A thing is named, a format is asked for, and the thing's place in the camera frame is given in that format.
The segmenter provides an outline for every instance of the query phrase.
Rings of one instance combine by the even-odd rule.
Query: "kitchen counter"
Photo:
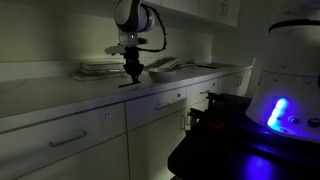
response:
[[[0,82],[0,132],[57,118],[57,113],[70,115],[251,68],[252,65],[185,68],[178,70],[175,80],[170,83],[154,83],[144,71],[139,78],[140,84],[124,88],[118,86],[130,83],[129,76],[90,82],[67,76]]]

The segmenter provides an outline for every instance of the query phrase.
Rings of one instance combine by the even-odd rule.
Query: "bowl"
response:
[[[176,70],[169,68],[150,68],[148,73],[153,82],[170,82],[176,76]]]

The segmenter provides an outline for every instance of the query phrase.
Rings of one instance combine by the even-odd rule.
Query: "cable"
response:
[[[160,23],[160,26],[161,26],[161,29],[162,29],[162,32],[163,32],[163,46],[162,46],[161,49],[143,49],[143,48],[138,48],[138,50],[139,50],[139,51],[147,51],[147,52],[161,52],[161,51],[163,51],[163,50],[166,49],[167,44],[168,44],[168,43],[167,43],[166,28],[165,28],[164,25],[163,25],[163,21],[162,21],[161,18],[160,18],[159,12],[158,12],[155,8],[152,8],[152,7],[147,6],[147,5],[145,5],[145,4],[143,4],[143,6],[145,6],[146,8],[151,9],[151,10],[154,12],[154,14],[157,16],[157,19],[158,19],[158,21],[159,21],[159,23]]]

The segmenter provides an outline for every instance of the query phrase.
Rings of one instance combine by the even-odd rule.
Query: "wall cabinet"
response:
[[[126,135],[19,178],[20,180],[129,180]]]
[[[162,6],[198,16],[199,0],[162,0]]]
[[[199,0],[199,17],[237,26],[241,0]]]
[[[161,0],[145,0],[145,2],[149,2],[149,3],[152,3],[152,4],[161,5]]]
[[[179,111],[128,133],[131,180],[164,180],[174,175],[167,159],[185,136]]]
[[[219,78],[218,92],[246,96],[251,70]]]

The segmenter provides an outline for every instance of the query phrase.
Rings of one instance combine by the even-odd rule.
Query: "cabinet handle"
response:
[[[77,139],[84,138],[85,136],[87,136],[87,134],[88,134],[87,131],[83,130],[83,131],[82,131],[82,134],[79,135],[79,136],[76,136],[76,137],[71,138],[71,139],[63,140],[63,141],[60,141],[60,142],[50,142],[50,143],[49,143],[49,146],[55,148],[55,147],[58,147],[58,146],[67,144],[67,143],[69,143],[69,142],[75,141],[75,140],[77,140]]]
[[[189,116],[187,116],[187,118],[186,118],[186,124],[187,124],[187,126],[190,126],[191,125],[191,122],[189,121],[189,118],[188,118]]]
[[[221,3],[221,5],[222,5],[222,11],[221,11],[220,15],[223,16],[223,13],[224,13],[224,3]]]
[[[154,109],[155,109],[155,110],[161,110],[161,109],[167,108],[167,107],[169,107],[169,106],[171,106],[171,104],[170,104],[170,103],[167,103],[167,105],[164,105],[164,106],[162,106],[162,107],[154,107]]]
[[[181,122],[180,122],[180,129],[181,130],[186,130],[186,117],[184,115],[181,115]]]
[[[206,91],[200,92],[200,94],[207,94],[209,92],[210,92],[210,90],[206,90]]]
[[[238,84],[237,86],[240,86],[242,84],[242,76],[238,76]]]
[[[225,6],[226,6],[226,10],[225,10],[225,13],[223,14],[223,16],[227,16],[227,14],[228,14],[229,6],[228,5],[225,5]]]

